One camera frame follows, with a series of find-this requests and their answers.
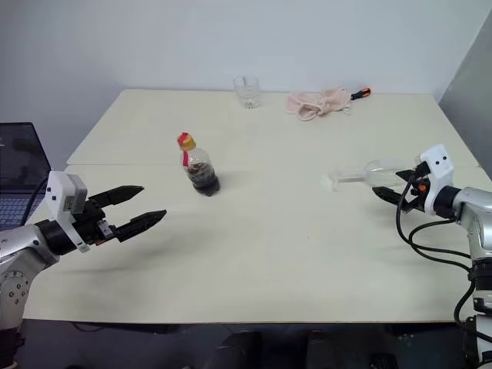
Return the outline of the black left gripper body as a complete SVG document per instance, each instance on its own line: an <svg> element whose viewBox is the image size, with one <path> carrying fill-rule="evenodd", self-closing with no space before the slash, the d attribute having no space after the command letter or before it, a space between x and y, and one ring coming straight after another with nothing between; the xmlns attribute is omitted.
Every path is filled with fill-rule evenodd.
<svg viewBox="0 0 492 369"><path fill-rule="evenodd" d="M115 238L113 226L106 221L102 210L107 205L104 197L90 197L81 213L74 214L74 228L87 245L100 245Z"/></svg>

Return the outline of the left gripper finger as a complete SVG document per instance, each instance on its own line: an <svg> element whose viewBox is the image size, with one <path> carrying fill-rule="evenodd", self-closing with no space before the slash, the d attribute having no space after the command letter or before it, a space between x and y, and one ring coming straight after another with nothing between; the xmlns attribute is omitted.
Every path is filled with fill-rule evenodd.
<svg viewBox="0 0 492 369"><path fill-rule="evenodd" d="M124 242L155 226L167 214L166 210L150 211L132 218L127 224L115 228L115 237Z"/></svg>
<svg viewBox="0 0 492 369"><path fill-rule="evenodd" d="M109 205L117 205L126 202L142 192L144 189L144 187L137 185L123 185L103 191L88 198L88 208L90 210L98 210Z"/></svg>

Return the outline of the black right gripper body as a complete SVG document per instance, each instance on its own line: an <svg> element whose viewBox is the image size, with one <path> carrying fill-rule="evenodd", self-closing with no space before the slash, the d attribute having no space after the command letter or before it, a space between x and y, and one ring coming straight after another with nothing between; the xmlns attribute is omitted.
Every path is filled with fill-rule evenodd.
<svg viewBox="0 0 492 369"><path fill-rule="evenodd" d="M402 193L398 209L404 213L408 213L414 209L424 212L425 200L431 187L428 178L431 171L426 162L421 162L412 170L417 172L418 179L415 184L407 183Z"/></svg>

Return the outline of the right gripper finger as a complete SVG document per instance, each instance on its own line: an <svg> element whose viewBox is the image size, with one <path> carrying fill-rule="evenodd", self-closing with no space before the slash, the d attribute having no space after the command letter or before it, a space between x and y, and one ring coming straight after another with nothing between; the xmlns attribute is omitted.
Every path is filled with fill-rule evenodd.
<svg viewBox="0 0 492 369"><path fill-rule="evenodd" d="M402 179L406 183L410 183L411 185L414 185L418 179L417 172L412 169L397 171L395 174L400 179Z"/></svg>
<svg viewBox="0 0 492 369"><path fill-rule="evenodd" d="M383 201L386 201L387 203L398 206L401 202L402 194L396 192L392 188L388 188L385 186L377 186L377 187L373 187L372 191L378 198L380 198Z"/></svg>

